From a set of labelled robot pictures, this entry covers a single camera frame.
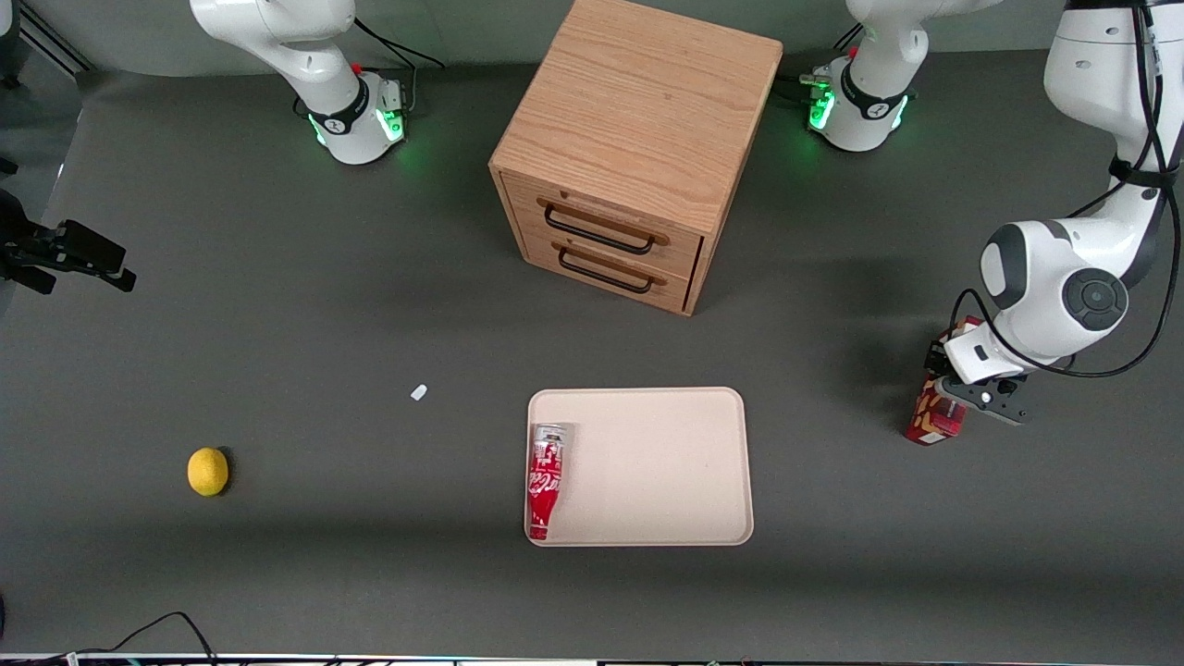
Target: red can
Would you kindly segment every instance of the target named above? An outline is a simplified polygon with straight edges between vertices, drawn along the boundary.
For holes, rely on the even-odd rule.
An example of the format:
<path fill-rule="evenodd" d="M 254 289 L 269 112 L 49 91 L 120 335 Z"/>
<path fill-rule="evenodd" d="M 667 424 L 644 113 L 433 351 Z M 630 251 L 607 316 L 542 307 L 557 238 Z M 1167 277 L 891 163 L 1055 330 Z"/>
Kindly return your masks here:
<path fill-rule="evenodd" d="M 540 423 L 534 427 L 534 443 L 530 448 L 530 472 L 527 479 L 527 495 L 530 508 L 530 538 L 545 540 L 551 512 L 559 500 L 559 481 L 564 475 L 564 446 L 567 428 L 559 423 Z"/>
<path fill-rule="evenodd" d="M 982 319 L 967 316 L 961 320 L 955 332 L 965 333 L 967 327 L 973 328 L 982 324 Z M 946 331 L 937 341 L 945 344 L 952 333 Z M 961 433 L 963 420 L 966 418 L 966 405 L 938 392 L 937 383 L 939 379 L 941 378 L 937 374 L 926 372 L 921 395 L 918 396 L 913 408 L 913 418 L 909 420 L 908 427 L 905 429 L 905 436 L 922 447 L 957 437 Z"/>

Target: yellow lemon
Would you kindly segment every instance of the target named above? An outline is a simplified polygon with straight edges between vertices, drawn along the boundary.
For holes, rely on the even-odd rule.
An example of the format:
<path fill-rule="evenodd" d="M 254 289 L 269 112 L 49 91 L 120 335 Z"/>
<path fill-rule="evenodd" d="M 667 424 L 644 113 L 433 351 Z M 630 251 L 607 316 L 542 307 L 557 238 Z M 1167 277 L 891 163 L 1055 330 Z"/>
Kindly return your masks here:
<path fill-rule="evenodd" d="M 226 487 L 230 463 L 218 449 L 200 448 L 189 456 L 189 487 L 199 495 L 212 498 Z"/>

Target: black cable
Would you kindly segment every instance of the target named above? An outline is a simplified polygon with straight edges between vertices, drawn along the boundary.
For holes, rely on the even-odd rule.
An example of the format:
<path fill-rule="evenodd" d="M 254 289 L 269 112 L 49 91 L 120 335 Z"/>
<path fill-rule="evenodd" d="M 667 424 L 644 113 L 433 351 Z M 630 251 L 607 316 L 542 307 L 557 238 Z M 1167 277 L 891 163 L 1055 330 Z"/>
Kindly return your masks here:
<path fill-rule="evenodd" d="M 1156 102 L 1154 102 L 1153 109 L 1152 109 L 1152 116 L 1154 119 L 1154 124 L 1156 124 L 1157 128 L 1159 127 L 1159 111 L 1160 111 L 1160 109 L 1163 109 L 1163 103 L 1164 103 L 1164 88 L 1163 88 L 1163 85 L 1157 85 L 1156 87 Z M 1134 160 L 1134 164 L 1132 165 L 1134 168 L 1137 168 L 1137 169 L 1143 168 L 1143 164 L 1147 159 L 1147 154 L 1151 152 L 1151 146 L 1152 146 L 1152 142 L 1153 142 L 1153 136 L 1154 135 L 1152 133 L 1150 133 L 1150 132 L 1147 133 L 1147 139 L 1143 142 L 1143 151 L 1139 152 L 1139 158 L 1137 160 Z M 1088 204 L 1086 204 L 1086 205 L 1081 206 L 1080 209 L 1073 211 L 1072 213 L 1069 213 L 1066 217 L 1070 217 L 1070 218 L 1072 217 L 1079 217 L 1082 213 L 1093 210 L 1093 207 L 1096 206 L 1098 204 L 1101 204 L 1106 199 L 1109 199 L 1111 194 L 1113 194 L 1114 192 L 1118 192 L 1119 190 L 1121 190 L 1124 185 L 1126 185 L 1126 181 L 1119 180 L 1118 182 L 1114 184 L 1113 187 L 1111 187 L 1109 190 L 1107 190 L 1105 193 L 1102 193 L 1101 196 L 1099 196 L 1096 199 L 1094 199 L 1093 201 L 1089 201 Z"/>
<path fill-rule="evenodd" d="M 839 37 L 839 38 L 838 38 L 838 40 L 837 40 L 837 41 L 835 41 L 835 45 L 834 45 L 834 46 L 831 46 L 831 49 L 835 49 L 835 50 L 837 50 L 837 51 L 842 51 L 842 50 L 847 49 L 847 46 L 848 46 L 848 45 L 849 45 L 849 44 L 850 44 L 850 43 L 851 43 L 851 41 L 852 41 L 852 40 L 854 40 L 854 39 L 855 39 L 856 37 L 858 37 L 861 32 L 863 32 L 863 24 L 861 24 L 861 23 L 857 23 L 857 24 L 852 25 L 852 26 L 851 26 L 851 30 L 849 30 L 849 31 L 844 32 L 844 33 L 843 33 L 843 37 Z"/>
<path fill-rule="evenodd" d="M 185 623 L 188 625 L 191 629 L 193 629 L 193 634 L 195 636 L 198 636 L 198 641 L 201 643 L 201 651 L 206 653 L 206 658 L 210 660 L 210 664 L 217 665 L 218 664 L 218 655 L 214 654 L 214 651 L 210 647 L 210 641 L 206 640 L 206 636 L 201 633 L 201 629 L 199 629 L 198 626 L 193 623 L 193 620 L 191 620 L 188 615 L 186 615 L 184 611 L 180 611 L 180 610 L 174 610 L 172 613 L 166 613 L 165 615 L 161 615 L 160 617 L 153 620 L 152 622 L 148 622 L 143 627 L 140 627 L 135 632 L 131 632 L 130 634 L 128 634 L 122 641 L 115 643 L 114 647 L 88 647 L 88 648 L 84 648 L 84 649 L 72 649 L 70 652 L 63 652 L 62 654 L 56 654 L 53 657 L 49 657 L 49 658 L 45 658 L 45 659 L 36 659 L 36 660 L 30 661 L 28 664 L 30 664 L 30 666 L 43 666 L 43 665 L 56 664 L 56 662 L 60 661 L 62 659 L 64 659 L 69 654 L 86 654 L 86 653 L 96 653 L 96 652 L 117 652 L 121 647 L 123 647 L 124 645 L 127 645 L 128 642 L 130 642 L 131 639 L 139 636 L 143 632 L 147 632 L 148 629 L 155 627 L 156 625 L 160 625 L 165 620 L 168 620 L 169 617 L 173 617 L 173 616 L 178 616 L 178 617 L 185 620 Z"/>
<path fill-rule="evenodd" d="M 1158 109 L 1154 107 L 1157 107 L 1158 104 L 1152 103 L 1147 91 L 1147 83 L 1148 83 L 1147 55 L 1146 55 L 1146 44 L 1144 39 L 1144 28 L 1146 28 L 1147 32 L 1150 33 L 1151 26 L 1153 25 L 1153 19 L 1151 17 L 1150 9 L 1147 8 L 1143 9 L 1138 7 L 1132 8 L 1131 14 L 1134 24 L 1134 47 L 1135 47 L 1135 60 L 1139 68 L 1139 101 L 1143 104 L 1143 117 L 1144 122 L 1147 126 L 1148 142 L 1151 147 L 1154 149 L 1156 160 L 1159 162 L 1159 172 L 1166 172 L 1167 160 L 1164 156 L 1163 141 L 1159 136 L 1159 126 L 1156 122 Z M 1157 49 L 1154 43 L 1152 43 L 1152 49 L 1153 50 Z M 1160 97 L 1159 91 L 1163 88 L 1163 72 L 1158 63 L 1158 51 L 1156 52 L 1156 58 L 1157 58 L 1157 66 L 1156 66 L 1154 83 L 1156 83 L 1157 97 Z M 1144 155 L 1140 155 L 1139 161 L 1141 162 L 1143 158 L 1145 156 L 1146 156 L 1146 151 L 1144 151 Z M 1036 360 L 1032 360 L 1031 358 L 1028 358 L 1028 356 L 1016 350 L 1011 345 L 1011 342 L 1009 342 L 1008 339 L 999 333 L 998 327 L 996 327 L 995 325 L 995 320 L 987 313 L 986 303 L 983 302 L 983 297 L 974 289 L 965 289 L 954 301 L 954 308 L 950 315 L 951 321 L 957 321 L 958 310 L 961 307 L 963 300 L 965 300 L 966 296 L 972 296 L 974 299 L 974 302 L 978 305 L 979 312 L 983 314 L 983 319 L 986 321 L 986 325 L 991 328 L 991 332 L 995 333 L 995 337 L 998 338 L 999 342 L 1002 342 L 1003 346 L 1008 348 L 1008 351 L 1015 354 L 1016 358 L 1023 360 L 1024 363 L 1028 363 L 1029 365 L 1032 365 L 1034 367 L 1045 370 L 1054 374 L 1074 377 L 1079 379 L 1101 379 L 1106 377 L 1115 377 L 1133 369 L 1134 366 L 1143 363 L 1148 356 L 1151 356 L 1152 350 L 1154 350 L 1156 345 L 1159 342 L 1159 338 L 1164 332 L 1164 326 L 1167 324 L 1167 316 L 1171 312 L 1172 302 L 1176 297 L 1176 282 L 1179 276 L 1179 264 L 1180 264 L 1180 211 L 1179 211 L 1179 204 L 1176 200 L 1176 192 L 1171 185 L 1164 187 L 1164 197 L 1167 200 L 1167 206 L 1171 210 L 1171 216 L 1172 216 L 1172 265 L 1167 275 L 1167 287 L 1164 293 L 1164 306 L 1159 310 L 1159 321 L 1156 324 L 1156 329 L 1151 334 L 1151 339 L 1147 341 L 1146 346 L 1143 348 L 1141 352 L 1139 352 L 1138 356 L 1135 356 L 1133 359 L 1121 365 L 1120 367 L 1115 367 L 1113 370 L 1105 370 L 1100 372 L 1077 372 L 1069 370 L 1068 367 L 1055 367 L 1051 365 L 1038 363 Z"/>
<path fill-rule="evenodd" d="M 367 26 L 366 24 L 363 24 L 361 21 L 361 19 L 355 18 L 354 23 L 358 24 L 358 27 L 360 27 L 362 30 L 362 32 L 365 32 L 366 34 L 373 37 L 374 39 L 378 39 L 379 41 L 381 41 L 382 44 L 386 44 L 387 46 L 392 46 L 394 49 L 400 49 L 403 51 L 406 51 L 407 53 L 411 53 L 412 56 L 419 56 L 420 58 L 423 58 L 425 60 L 430 60 L 432 63 L 436 63 L 437 65 L 439 65 L 439 68 L 442 70 L 443 69 L 448 69 L 448 66 L 444 63 L 439 62 L 438 59 L 436 59 L 436 58 L 433 58 L 433 57 L 431 57 L 431 56 L 429 56 L 426 53 L 420 53 L 419 51 L 416 51 L 414 49 L 404 46 L 403 44 L 399 44 L 398 41 L 392 41 L 392 40 L 385 38 L 385 37 L 382 37 L 381 34 L 374 32 L 373 30 L 369 28 L 369 26 Z"/>
<path fill-rule="evenodd" d="M 412 63 L 410 59 L 407 59 L 407 57 L 404 56 L 401 51 L 399 51 L 398 49 L 395 49 L 393 45 L 388 44 L 381 37 L 375 37 L 374 39 L 377 39 L 378 43 L 381 44 L 382 46 L 386 46 L 387 51 L 390 51 L 390 52 L 394 53 L 395 56 L 398 56 L 399 59 L 403 60 L 403 63 L 405 65 L 407 65 L 408 69 L 411 69 L 411 71 L 416 71 L 416 69 L 417 69 L 416 68 L 416 63 Z"/>
<path fill-rule="evenodd" d="M 789 95 L 787 92 L 781 92 L 780 90 L 777 89 L 776 85 L 772 87 L 772 88 L 770 88 L 768 91 L 772 92 L 773 95 L 777 95 L 781 100 L 785 100 L 786 102 L 802 102 L 802 97 L 800 96 L 793 97 L 793 96 Z"/>

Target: black metal handle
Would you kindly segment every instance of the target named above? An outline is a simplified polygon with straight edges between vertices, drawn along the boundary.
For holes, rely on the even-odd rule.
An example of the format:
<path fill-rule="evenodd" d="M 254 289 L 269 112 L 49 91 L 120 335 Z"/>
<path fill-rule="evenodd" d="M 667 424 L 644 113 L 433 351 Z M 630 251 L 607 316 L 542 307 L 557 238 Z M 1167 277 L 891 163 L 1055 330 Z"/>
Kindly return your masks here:
<path fill-rule="evenodd" d="M 551 226 L 552 229 L 558 229 L 560 231 L 566 231 L 567 233 L 574 233 L 575 236 L 579 236 L 580 238 L 587 238 L 588 241 L 596 241 L 597 243 L 600 243 L 603 245 L 609 245 L 610 248 L 612 248 L 614 250 L 620 250 L 623 252 L 629 252 L 631 255 L 644 255 L 644 254 L 648 254 L 650 250 L 654 249 L 654 242 L 657 241 L 657 238 L 655 238 L 654 236 L 650 236 L 650 239 L 646 241 L 644 245 L 642 245 L 641 248 L 638 248 L 637 245 L 630 245 L 629 243 L 622 243 L 620 241 L 614 241 L 612 238 L 609 238 L 607 236 L 600 236 L 599 233 L 593 233 L 591 231 L 585 231 L 583 229 L 572 226 L 570 224 L 564 224 L 561 222 L 558 222 L 558 220 L 555 220 L 554 218 L 551 217 L 551 213 L 553 213 L 553 212 L 555 212 L 555 206 L 553 206 L 551 204 L 547 204 L 547 210 L 543 211 L 543 213 L 542 213 L 542 218 L 547 220 L 547 226 Z"/>
<path fill-rule="evenodd" d="M 645 294 L 646 292 L 650 290 L 650 287 L 654 287 L 654 278 L 652 277 L 650 277 L 650 278 L 648 278 L 645 281 L 645 286 L 644 287 L 637 287 L 636 284 L 630 284 L 629 282 L 622 282 L 620 280 L 617 280 L 616 277 L 609 277 L 607 275 L 600 275 L 599 273 L 597 273 L 594 270 L 588 270 L 588 269 L 586 269 L 586 268 L 584 268 L 581 265 L 575 265 L 573 263 L 566 262 L 566 261 L 564 261 L 564 257 L 566 257 L 566 256 L 567 256 L 567 248 L 560 248 L 559 249 L 559 265 L 566 268 L 567 270 L 571 270 L 572 273 L 579 273 L 580 275 L 583 275 L 585 277 L 591 277 L 592 280 L 599 280 L 600 282 L 605 282 L 607 284 L 612 284 L 613 287 L 616 287 L 618 289 L 624 289 L 626 292 L 632 292 L 635 294 Z"/>

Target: wood grain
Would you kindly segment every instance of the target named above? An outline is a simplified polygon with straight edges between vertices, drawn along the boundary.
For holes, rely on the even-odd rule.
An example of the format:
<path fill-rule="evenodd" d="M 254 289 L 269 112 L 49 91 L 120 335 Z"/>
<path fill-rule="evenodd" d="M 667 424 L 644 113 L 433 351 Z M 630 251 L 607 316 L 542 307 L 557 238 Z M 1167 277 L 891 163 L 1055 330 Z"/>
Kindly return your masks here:
<path fill-rule="evenodd" d="M 764 37 L 577 0 L 491 165 L 714 235 L 780 56 Z"/>

